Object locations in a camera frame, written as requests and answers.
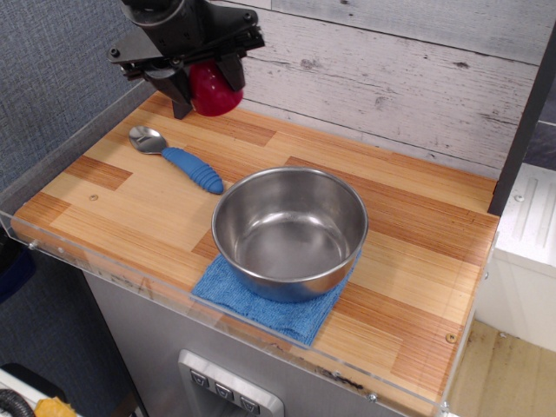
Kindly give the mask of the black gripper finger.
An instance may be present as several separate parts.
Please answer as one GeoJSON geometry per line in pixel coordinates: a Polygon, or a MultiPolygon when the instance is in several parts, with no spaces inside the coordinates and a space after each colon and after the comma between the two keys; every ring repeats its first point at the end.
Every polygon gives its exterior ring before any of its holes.
{"type": "Polygon", "coordinates": [[[144,78],[172,101],[175,119],[183,119],[193,110],[189,79],[183,68],[149,66],[144,71],[144,78]]]}
{"type": "Polygon", "coordinates": [[[242,58],[238,54],[220,56],[216,59],[216,65],[233,91],[240,91],[245,87],[242,58]]]}

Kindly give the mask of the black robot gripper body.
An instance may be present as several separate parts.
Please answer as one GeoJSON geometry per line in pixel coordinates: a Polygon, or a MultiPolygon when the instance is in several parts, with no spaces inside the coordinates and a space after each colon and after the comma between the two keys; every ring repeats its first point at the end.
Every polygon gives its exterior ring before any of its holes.
{"type": "Polygon", "coordinates": [[[139,77],[149,63],[191,65],[265,45],[257,13],[208,1],[122,1],[136,28],[109,49],[108,59],[139,77]]]}

